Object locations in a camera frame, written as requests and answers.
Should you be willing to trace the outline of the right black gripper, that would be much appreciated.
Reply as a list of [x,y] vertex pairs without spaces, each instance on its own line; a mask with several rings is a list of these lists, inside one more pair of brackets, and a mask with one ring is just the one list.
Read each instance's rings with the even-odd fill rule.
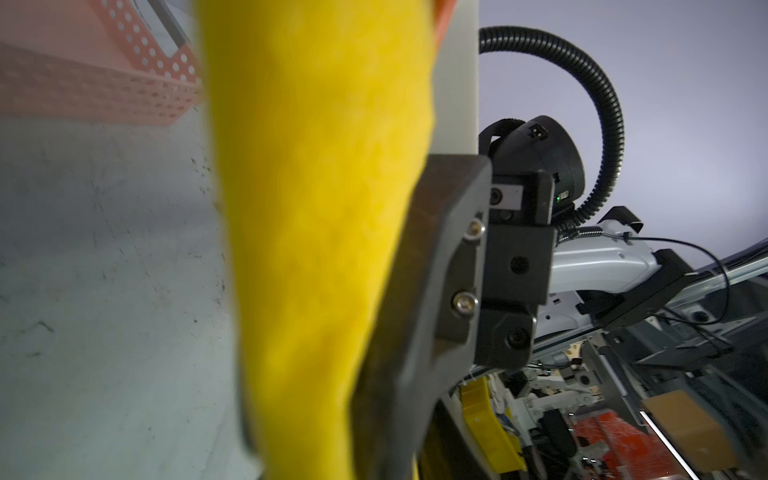
[[[583,195],[584,167],[570,135],[545,115],[489,125],[479,152],[491,164],[429,156],[413,191],[351,401],[360,479],[410,478],[436,403],[473,360],[496,369],[530,360],[554,222]],[[487,218],[486,242],[466,239]]]

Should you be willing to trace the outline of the pink plastic basket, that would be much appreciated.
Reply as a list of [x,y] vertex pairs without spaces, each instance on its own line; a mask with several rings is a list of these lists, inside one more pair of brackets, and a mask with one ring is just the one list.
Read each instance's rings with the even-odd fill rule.
[[2,2],[2,116],[175,123],[203,98],[188,5]]

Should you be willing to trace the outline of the orange plastic spoon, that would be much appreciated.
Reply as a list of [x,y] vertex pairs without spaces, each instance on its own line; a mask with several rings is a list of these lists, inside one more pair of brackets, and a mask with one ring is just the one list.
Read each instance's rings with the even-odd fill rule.
[[433,0],[435,43],[439,47],[450,25],[457,0]]

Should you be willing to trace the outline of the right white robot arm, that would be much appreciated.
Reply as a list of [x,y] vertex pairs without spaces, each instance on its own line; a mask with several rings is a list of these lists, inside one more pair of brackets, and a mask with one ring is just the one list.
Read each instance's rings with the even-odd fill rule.
[[428,158],[352,398],[362,479],[410,474],[435,405],[473,366],[524,368],[551,294],[578,293],[591,326],[617,328],[689,279],[685,262],[648,249],[627,215],[588,224],[615,187],[625,147],[619,98],[602,68],[527,27],[483,28],[479,49],[532,55],[579,82],[600,121],[600,172],[586,190],[572,140],[547,116],[489,126],[475,155]]

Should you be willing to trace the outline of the yellow paper napkin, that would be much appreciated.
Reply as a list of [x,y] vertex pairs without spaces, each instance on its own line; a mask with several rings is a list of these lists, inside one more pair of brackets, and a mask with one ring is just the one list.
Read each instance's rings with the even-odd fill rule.
[[433,129],[433,3],[195,13],[247,430],[269,479],[351,479],[349,404]]

